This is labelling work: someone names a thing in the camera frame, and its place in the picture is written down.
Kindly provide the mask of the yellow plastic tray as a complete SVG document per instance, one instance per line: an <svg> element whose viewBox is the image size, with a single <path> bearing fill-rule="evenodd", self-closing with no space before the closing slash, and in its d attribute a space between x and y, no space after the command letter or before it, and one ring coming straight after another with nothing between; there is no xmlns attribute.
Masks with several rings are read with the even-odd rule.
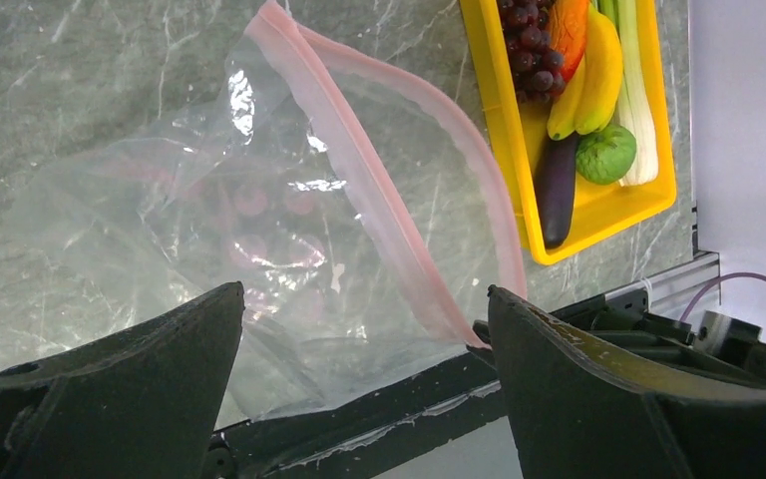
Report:
<svg viewBox="0 0 766 479"><path fill-rule="evenodd" d="M496 3L472 0L460 6L491 148L512 198L521 245L537 263L554 264L663 212L675 202L677 182L654 2L637 2L636 19L641 71L655 127L658 176L636 187L597 186L576 178L570 235L553 249L544 244L532 181L547 144L549 108L516 103Z"/></svg>

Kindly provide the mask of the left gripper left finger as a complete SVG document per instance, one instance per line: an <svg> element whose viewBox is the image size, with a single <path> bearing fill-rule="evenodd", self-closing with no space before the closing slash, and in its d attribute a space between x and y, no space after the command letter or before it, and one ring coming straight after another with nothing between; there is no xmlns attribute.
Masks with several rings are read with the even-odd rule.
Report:
<svg viewBox="0 0 766 479"><path fill-rule="evenodd" d="M242 333L229 282L0 371L0 478L197 478Z"/></svg>

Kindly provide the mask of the clear pink zip top bag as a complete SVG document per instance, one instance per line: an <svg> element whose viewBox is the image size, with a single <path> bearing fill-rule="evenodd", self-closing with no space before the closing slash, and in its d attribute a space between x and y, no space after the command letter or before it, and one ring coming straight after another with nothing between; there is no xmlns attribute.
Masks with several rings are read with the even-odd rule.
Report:
<svg viewBox="0 0 766 479"><path fill-rule="evenodd" d="M488 286L527 288L464 111L274 1L215 101L44 168L5 228L140 316L241 282L228 389L250 419L337 408L480 346Z"/></svg>

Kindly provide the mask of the green white celery stalk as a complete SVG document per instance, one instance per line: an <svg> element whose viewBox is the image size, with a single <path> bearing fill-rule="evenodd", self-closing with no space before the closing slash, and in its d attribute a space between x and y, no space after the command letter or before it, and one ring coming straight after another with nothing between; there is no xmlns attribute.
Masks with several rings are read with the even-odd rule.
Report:
<svg viewBox="0 0 766 479"><path fill-rule="evenodd" d="M623 77L616 105L616 120L633 134L635 158L618 181L622 187L651 183L659 173L656 133L642 71L642 49L637 21L637 2L598 1L598 10L616 29L622 57Z"/></svg>

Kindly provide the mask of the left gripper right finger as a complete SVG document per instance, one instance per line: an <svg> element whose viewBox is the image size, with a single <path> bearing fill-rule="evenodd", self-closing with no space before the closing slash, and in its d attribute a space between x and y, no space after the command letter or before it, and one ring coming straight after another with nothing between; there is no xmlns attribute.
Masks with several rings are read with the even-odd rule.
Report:
<svg viewBox="0 0 766 479"><path fill-rule="evenodd" d="M766 343L601 306L564 321L488 291L487 333L526 478L766 478Z"/></svg>

